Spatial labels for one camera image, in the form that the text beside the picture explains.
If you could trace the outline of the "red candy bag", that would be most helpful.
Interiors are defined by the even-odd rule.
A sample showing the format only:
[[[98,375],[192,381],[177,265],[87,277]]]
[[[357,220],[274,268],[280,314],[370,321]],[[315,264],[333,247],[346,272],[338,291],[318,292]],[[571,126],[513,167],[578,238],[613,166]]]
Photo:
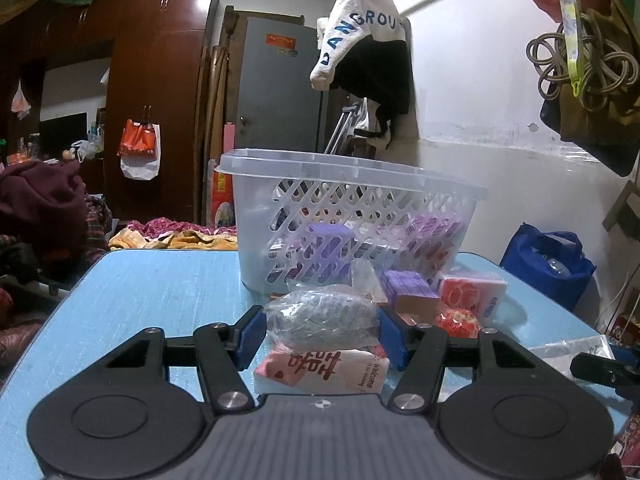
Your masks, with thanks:
[[[436,315],[434,323],[454,338],[476,338],[482,330],[477,317],[466,309],[445,308]]]

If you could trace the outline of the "white black hanging jacket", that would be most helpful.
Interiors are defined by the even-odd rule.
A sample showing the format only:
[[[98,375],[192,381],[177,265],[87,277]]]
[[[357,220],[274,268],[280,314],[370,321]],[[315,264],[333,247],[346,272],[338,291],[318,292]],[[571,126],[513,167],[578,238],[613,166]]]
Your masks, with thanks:
[[[408,113],[411,68],[407,32],[393,0],[335,0],[317,22],[319,57],[310,73],[317,91],[342,89],[362,101],[355,128],[378,150]]]

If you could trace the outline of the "pink white tissue pack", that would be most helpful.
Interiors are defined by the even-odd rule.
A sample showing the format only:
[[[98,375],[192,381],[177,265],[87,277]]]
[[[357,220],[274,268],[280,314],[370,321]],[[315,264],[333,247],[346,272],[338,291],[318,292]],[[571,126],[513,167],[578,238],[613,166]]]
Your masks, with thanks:
[[[382,392],[390,361],[361,350],[296,352],[280,344],[254,370],[256,387],[303,394]]]

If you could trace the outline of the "clear bag of clips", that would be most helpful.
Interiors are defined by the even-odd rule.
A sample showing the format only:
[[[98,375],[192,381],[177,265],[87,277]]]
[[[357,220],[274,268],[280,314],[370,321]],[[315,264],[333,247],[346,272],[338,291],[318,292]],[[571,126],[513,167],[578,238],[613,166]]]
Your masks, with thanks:
[[[378,305],[347,285],[299,287],[264,307],[271,339],[298,351],[354,350],[378,343]]]

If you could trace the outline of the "olive hanging bag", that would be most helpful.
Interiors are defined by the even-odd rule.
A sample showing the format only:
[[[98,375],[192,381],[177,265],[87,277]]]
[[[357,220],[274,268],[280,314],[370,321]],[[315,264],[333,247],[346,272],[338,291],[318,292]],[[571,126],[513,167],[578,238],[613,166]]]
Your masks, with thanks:
[[[526,56],[544,99],[541,121],[620,177],[639,155],[639,34],[619,8],[609,16],[588,10],[580,17],[584,76],[570,88],[562,27],[530,40]]]

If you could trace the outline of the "orange white hanging plastic bag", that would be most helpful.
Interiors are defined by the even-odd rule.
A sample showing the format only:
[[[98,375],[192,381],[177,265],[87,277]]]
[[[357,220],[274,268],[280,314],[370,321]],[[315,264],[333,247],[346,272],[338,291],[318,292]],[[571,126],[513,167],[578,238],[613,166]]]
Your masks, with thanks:
[[[160,126],[152,122],[126,121],[117,155],[125,178],[151,181],[160,174],[162,140]]]

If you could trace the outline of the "yellow patterned blanket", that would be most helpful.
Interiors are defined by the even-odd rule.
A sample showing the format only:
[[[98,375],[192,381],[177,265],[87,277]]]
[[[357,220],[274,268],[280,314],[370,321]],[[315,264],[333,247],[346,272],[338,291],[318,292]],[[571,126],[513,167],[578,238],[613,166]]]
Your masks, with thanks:
[[[108,241],[111,250],[122,249],[172,249],[172,250],[212,250],[213,252],[234,252],[238,249],[235,235],[205,234],[198,231],[170,231],[155,238],[143,236],[139,231],[123,229]]]

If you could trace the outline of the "red white tissue pack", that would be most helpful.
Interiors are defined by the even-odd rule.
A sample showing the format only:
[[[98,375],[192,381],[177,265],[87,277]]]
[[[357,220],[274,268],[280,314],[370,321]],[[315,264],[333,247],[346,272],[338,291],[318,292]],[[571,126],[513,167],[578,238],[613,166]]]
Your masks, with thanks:
[[[457,270],[440,274],[437,290],[447,307],[467,310],[486,324],[506,296],[507,288],[508,283],[498,274]]]

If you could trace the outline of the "metal crutches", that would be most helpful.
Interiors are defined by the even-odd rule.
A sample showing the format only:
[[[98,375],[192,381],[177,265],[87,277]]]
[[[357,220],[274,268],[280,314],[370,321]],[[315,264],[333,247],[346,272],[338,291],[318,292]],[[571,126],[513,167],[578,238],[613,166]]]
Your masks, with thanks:
[[[324,154],[341,155],[347,148],[349,139],[354,135],[355,127],[361,115],[362,104],[355,102],[349,106],[344,106],[341,116],[333,129]]]

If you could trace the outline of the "white plastic laundry basket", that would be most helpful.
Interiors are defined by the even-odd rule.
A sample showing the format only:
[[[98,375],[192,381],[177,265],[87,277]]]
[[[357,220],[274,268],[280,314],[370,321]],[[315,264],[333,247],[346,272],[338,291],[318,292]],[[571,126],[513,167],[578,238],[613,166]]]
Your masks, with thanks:
[[[450,268],[486,188],[419,167],[347,156],[236,148],[232,180],[243,284],[346,283],[357,259],[427,281]]]

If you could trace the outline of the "dark red wooden wardrobe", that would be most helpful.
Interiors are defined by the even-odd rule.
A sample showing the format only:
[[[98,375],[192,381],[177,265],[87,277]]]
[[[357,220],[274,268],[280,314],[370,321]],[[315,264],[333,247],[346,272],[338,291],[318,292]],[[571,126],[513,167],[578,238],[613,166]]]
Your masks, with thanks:
[[[14,152],[36,131],[44,74],[109,58],[104,195],[124,220],[200,215],[206,78],[219,0],[93,0],[88,6],[40,1],[1,26],[1,136]],[[22,90],[32,114],[11,110]],[[118,147],[126,121],[160,126],[160,173],[125,178]]]

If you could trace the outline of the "red yellow gift bag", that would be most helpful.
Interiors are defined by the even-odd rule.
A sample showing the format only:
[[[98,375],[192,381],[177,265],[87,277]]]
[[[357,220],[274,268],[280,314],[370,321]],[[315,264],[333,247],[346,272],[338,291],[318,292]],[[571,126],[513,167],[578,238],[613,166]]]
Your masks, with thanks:
[[[207,166],[206,226],[234,226],[233,188],[230,174],[217,171],[218,162],[211,159]]]

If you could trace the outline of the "maroon clothing pile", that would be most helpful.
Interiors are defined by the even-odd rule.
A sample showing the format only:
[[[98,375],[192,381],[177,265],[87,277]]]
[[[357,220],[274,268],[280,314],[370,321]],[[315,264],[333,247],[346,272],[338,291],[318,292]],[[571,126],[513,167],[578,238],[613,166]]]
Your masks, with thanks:
[[[108,251],[112,213],[79,169],[79,162],[29,160],[2,171],[3,274],[73,285]]]

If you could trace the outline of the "grey metal door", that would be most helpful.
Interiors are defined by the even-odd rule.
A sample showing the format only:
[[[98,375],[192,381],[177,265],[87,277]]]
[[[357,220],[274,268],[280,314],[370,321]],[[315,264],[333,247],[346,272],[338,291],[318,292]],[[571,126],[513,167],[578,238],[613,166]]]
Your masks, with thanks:
[[[314,152],[323,93],[311,88],[316,31],[271,18],[247,19],[235,141],[238,148]]]

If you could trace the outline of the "purple small box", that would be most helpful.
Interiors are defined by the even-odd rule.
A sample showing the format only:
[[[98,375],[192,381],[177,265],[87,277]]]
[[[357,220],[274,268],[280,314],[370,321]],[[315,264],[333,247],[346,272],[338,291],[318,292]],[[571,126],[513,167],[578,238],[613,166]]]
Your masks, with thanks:
[[[381,286],[388,304],[407,322],[432,324],[440,309],[438,293],[418,272],[388,270]]]

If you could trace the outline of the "blue shopping bag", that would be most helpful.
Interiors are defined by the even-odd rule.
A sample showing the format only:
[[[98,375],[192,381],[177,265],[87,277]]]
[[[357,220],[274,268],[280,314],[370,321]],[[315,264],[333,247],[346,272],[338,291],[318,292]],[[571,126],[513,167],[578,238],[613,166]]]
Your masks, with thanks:
[[[597,270],[574,232],[541,232],[528,223],[512,236],[499,266],[569,311]]]

